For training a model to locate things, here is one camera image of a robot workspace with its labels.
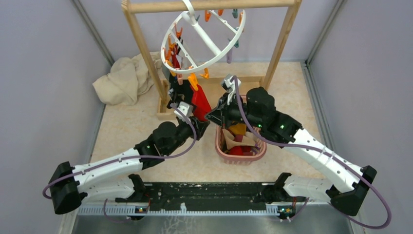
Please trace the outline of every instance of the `cream towel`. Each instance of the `cream towel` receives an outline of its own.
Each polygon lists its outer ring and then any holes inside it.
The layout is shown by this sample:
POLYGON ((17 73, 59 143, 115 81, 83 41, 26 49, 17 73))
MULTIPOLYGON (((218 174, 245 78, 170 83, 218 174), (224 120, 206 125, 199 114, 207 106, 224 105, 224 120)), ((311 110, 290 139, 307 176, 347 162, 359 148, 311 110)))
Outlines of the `cream towel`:
MULTIPOLYGON (((150 55, 156 69, 161 69, 160 52, 151 52, 150 55)), ((152 85, 153 80, 141 54, 132 59, 118 59, 109 74, 93 83, 100 101, 110 105, 134 105, 138 96, 146 93, 152 85)))

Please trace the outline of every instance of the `pink basket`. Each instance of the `pink basket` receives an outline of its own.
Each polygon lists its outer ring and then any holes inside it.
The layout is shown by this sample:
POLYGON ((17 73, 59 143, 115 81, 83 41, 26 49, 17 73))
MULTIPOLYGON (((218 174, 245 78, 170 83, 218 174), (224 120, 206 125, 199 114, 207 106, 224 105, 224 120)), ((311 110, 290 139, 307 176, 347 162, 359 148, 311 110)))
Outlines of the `pink basket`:
MULTIPOLYGON (((254 129, 257 132, 260 131, 260 128, 254 128, 254 129)), ((267 144, 263 142, 262 140, 258 139, 257 145, 260 148, 260 150, 258 151, 257 154, 252 155, 252 156, 228 155, 228 154, 225 154, 221 150, 224 143, 225 143, 225 138, 222 132, 222 128, 220 126, 217 126, 217 132, 215 136, 215 149, 218 155, 224 159, 224 163, 228 163, 228 164, 249 165, 253 161, 260 160, 265 155, 265 152, 267 151, 267 144)))

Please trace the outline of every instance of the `gray floor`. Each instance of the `gray floor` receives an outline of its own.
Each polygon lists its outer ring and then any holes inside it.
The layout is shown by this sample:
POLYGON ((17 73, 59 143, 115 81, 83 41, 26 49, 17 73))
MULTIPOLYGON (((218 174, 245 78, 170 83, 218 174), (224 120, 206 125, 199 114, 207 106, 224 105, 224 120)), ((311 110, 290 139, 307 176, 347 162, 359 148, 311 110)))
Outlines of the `gray floor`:
POLYGON ((292 223, 266 216, 148 216, 112 223, 103 216, 78 216, 74 234, 351 234, 349 221, 329 205, 309 205, 292 223))

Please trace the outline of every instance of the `wooden rod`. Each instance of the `wooden rod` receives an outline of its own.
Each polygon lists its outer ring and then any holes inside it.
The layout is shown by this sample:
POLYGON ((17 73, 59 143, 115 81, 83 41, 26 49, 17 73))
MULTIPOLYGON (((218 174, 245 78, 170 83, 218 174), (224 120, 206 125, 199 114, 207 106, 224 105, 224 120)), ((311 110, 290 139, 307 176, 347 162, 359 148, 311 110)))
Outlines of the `wooden rod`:
POLYGON ((290 35, 290 31, 293 27, 294 20, 296 18, 300 5, 301 0, 297 0, 297 3, 294 6, 288 7, 287 13, 285 14, 284 22, 282 23, 281 31, 277 39, 277 44, 274 48, 268 70, 265 74, 265 77, 263 77, 263 79, 261 80, 261 86, 266 90, 268 90, 272 77, 274 76, 275 69, 277 68, 278 62, 280 61, 282 51, 284 50, 284 46, 287 43, 288 36, 290 35))
MULTIPOLYGON (((296 0, 195 0, 191 4, 195 11, 211 9, 246 9, 293 6, 296 0)), ((132 3, 130 13, 157 13, 187 11, 183 1, 132 3)))
POLYGON ((149 53, 148 45, 146 44, 145 37, 143 35, 142 29, 139 26, 138 20, 135 14, 131 14, 128 10, 130 7, 129 0, 122 0, 122 11, 126 17, 126 21, 131 28, 133 37, 135 38, 136 44, 142 54, 142 58, 145 61, 146 66, 149 70, 149 75, 155 83, 156 89, 159 92, 159 96, 163 102, 167 101, 167 94, 165 93, 164 87, 162 85, 161 79, 158 76, 158 71, 156 70, 155 64, 153 63, 152 57, 149 53))

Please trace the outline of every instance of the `wooden frame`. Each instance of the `wooden frame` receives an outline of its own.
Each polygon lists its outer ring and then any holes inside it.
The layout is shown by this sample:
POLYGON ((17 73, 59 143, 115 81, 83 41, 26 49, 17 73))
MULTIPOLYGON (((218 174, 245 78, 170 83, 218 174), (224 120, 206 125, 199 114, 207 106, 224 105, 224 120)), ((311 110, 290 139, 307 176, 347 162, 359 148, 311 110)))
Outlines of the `wooden frame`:
MULTIPOLYGON (((267 72, 263 77, 242 77, 242 87, 247 90, 262 86, 268 89, 272 77, 274 76, 275 69, 284 46, 287 42, 294 20, 296 18, 298 9, 301 5, 301 0, 194 0, 191 4, 195 11, 198 10, 210 10, 210 9, 246 9, 246 8, 264 8, 264 7, 288 7, 285 14, 284 22, 282 23, 281 31, 277 39, 277 43, 274 48, 274 52, 271 57, 270 64, 267 72)), ((160 120, 174 118, 171 111, 168 111, 165 106, 168 102, 168 83, 166 80, 161 80, 158 76, 155 65, 149 53, 148 45, 146 44, 145 37, 142 33, 142 29, 138 23, 135 14, 138 13, 157 13, 157 12, 174 12, 174 11, 186 11, 187 7, 182 1, 169 1, 169 2, 148 2, 148 3, 131 3, 130 0, 122 0, 122 11, 125 15, 126 21, 131 28, 133 37, 136 44, 142 54, 146 66, 148 67, 149 74, 152 77, 155 87, 159 93, 158 113, 157 116, 160 120)), ((209 80, 199 79, 198 82, 201 86, 209 84, 219 84, 223 77, 211 77, 209 80)), ((217 92, 216 88, 204 88, 208 101, 215 105, 216 97, 222 95, 222 92, 217 92)))

